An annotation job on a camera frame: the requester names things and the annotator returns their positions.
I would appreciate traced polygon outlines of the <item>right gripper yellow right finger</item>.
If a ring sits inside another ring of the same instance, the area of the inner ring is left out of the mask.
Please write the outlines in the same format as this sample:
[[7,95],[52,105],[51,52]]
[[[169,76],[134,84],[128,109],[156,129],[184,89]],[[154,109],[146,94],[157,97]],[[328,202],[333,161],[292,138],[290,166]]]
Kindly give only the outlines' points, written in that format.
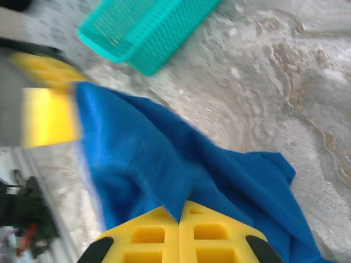
[[246,236],[264,234],[231,217],[187,201],[179,223],[180,262],[258,262]]

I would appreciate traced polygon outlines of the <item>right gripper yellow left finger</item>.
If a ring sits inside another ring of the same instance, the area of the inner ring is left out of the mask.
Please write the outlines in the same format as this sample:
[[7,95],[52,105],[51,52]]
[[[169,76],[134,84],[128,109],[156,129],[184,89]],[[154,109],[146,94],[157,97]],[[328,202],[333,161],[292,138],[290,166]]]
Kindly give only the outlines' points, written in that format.
[[156,208],[97,237],[113,238],[103,262],[178,262],[179,225],[163,208]]

